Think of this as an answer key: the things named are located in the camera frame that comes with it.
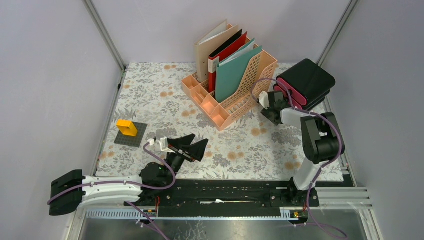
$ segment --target red folder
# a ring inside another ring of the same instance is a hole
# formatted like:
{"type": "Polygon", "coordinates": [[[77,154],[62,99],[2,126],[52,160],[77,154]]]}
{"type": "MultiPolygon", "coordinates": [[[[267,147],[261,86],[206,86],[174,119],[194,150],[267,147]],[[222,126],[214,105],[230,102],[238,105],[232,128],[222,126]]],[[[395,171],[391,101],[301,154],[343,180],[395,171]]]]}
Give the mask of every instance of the red folder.
{"type": "Polygon", "coordinates": [[[217,66],[218,63],[220,63],[222,60],[228,58],[229,56],[231,56],[233,53],[235,53],[237,50],[239,50],[239,48],[243,47],[246,43],[246,38],[248,36],[248,32],[245,32],[241,37],[239,37],[237,40],[233,41],[233,43],[231,43],[228,47],[226,47],[224,50],[220,50],[221,47],[224,47],[226,44],[228,44],[227,42],[225,42],[224,44],[222,44],[222,46],[220,46],[217,49],[217,53],[216,51],[213,52],[210,56],[209,56],[209,66],[208,66],[208,70],[209,70],[209,93],[215,91],[215,81],[217,79],[217,66]]]}

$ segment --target gray lego baseplate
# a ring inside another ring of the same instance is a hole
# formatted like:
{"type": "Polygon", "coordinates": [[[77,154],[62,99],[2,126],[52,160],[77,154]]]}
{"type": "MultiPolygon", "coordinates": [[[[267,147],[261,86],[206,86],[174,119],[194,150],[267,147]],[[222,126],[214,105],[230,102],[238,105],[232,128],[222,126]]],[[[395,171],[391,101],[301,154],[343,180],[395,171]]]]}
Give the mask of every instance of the gray lego baseplate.
{"type": "Polygon", "coordinates": [[[134,121],[132,123],[134,123],[134,126],[137,129],[137,135],[127,136],[122,134],[121,131],[119,131],[114,142],[115,144],[137,148],[140,147],[140,144],[142,143],[143,137],[147,129],[147,124],[134,121]]]}

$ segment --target teal folder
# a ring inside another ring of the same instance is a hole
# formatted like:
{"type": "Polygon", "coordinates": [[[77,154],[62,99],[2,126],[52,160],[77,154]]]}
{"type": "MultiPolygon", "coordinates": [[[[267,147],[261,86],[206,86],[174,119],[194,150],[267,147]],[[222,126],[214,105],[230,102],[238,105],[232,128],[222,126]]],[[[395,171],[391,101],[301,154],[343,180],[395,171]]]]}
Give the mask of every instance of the teal folder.
{"type": "MultiPolygon", "coordinates": [[[[246,43],[231,56],[246,48],[254,40],[255,39],[252,39],[250,42],[246,43]]],[[[253,50],[250,50],[245,54],[231,60],[230,62],[225,63],[224,65],[218,64],[218,67],[216,68],[215,87],[215,99],[218,103],[222,103],[237,91],[240,83],[242,82],[243,75],[245,74],[245,71],[249,65],[249,61],[254,56],[258,55],[261,51],[262,46],[258,46],[253,50]]]]}

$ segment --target beige folder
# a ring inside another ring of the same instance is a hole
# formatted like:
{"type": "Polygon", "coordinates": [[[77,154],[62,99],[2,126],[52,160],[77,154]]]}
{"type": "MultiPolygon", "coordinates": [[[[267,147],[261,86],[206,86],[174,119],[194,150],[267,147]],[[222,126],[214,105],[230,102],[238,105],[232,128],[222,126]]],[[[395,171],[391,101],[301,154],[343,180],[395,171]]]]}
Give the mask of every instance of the beige folder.
{"type": "Polygon", "coordinates": [[[227,20],[221,22],[212,31],[206,33],[194,44],[194,54],[196,55],[197,80],[201,83],[208,79],[208,59],[209,55],[219,48],[225,41],[230,39],[239,30],[239,25],[227,27],[227,20]]]}

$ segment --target floral mat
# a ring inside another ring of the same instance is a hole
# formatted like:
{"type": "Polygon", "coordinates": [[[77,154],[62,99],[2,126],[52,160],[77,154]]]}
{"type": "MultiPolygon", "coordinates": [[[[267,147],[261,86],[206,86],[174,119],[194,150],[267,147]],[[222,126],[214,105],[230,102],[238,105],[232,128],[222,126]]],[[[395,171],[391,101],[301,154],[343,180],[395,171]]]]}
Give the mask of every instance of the floral mat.
{"type": "MultiPolygon", "coordinates": [[[[279,64],[274,76],[292,64],[279,64]]],[[[302,165],[301,131],[273,125],[258,105],[219,132],[184,94],[181,80],[196,71],[194,63],[131,63],[99,156],[99,177],[136,175],[154,161],[142,147],[114,144],[118,119],[148,124],[142,145],[154,137],[178,138],[195,134],[195,142],[209,139],[201,162],[185,162],[178,179],[234,179],[287,181],[302,165]]],[[[317,106],[317,113],[324,107],[317,106]]],[[[150,148],[162,158],[159,145],[150,148]]],[[[343,181],[336,161],[326,167],[319,181],[343,181]]]]}

